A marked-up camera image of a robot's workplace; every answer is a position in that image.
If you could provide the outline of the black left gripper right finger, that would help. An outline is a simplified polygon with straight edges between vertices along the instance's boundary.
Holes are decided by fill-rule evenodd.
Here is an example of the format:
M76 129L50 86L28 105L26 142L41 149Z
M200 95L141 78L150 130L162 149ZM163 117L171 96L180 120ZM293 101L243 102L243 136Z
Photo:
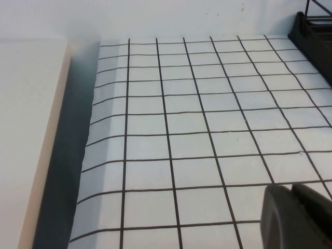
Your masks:
M316 223L331 223L331 201L304 184L294 184L293 194Z

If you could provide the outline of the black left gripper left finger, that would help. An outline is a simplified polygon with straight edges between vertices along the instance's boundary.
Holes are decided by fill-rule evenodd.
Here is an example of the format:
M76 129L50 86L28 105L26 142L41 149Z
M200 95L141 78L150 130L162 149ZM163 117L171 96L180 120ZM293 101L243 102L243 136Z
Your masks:
M260 231L263 248L331 248L331 223L316 223L284 186L265 189Z

